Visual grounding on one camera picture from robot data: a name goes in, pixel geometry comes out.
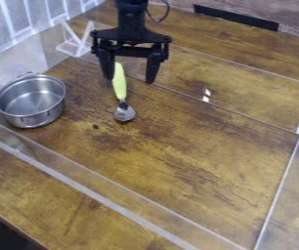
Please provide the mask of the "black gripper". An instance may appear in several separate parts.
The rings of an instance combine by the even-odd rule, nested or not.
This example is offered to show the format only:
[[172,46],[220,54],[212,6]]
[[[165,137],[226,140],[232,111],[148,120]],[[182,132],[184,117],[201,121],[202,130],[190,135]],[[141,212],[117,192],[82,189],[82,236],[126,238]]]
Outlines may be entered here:
[[154,81],[160,63],[169,58],[172,38],[148,29],[142,34],[122,34],[118,28],[94,30],[90,34],[90,50],[98,57],[102,75],[108,80],[114,75],[114,57],[148,58],[146,83]]

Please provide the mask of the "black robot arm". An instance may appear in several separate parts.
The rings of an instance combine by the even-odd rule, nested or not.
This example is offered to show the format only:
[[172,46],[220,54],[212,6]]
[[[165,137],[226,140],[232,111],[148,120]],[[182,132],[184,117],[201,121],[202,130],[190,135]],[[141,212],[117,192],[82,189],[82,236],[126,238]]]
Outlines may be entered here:
[[90,52],[97,56],[104,78],[114,76],[114,57],[146,58],[146,83],[154,81],[160,64],[169,58],[172,37],[150,31],[145,18],[161,22],[169,11],[156,19],[149,13],[149,0],[114,0],[118,12],[118,25],[110,29],[94,30]]

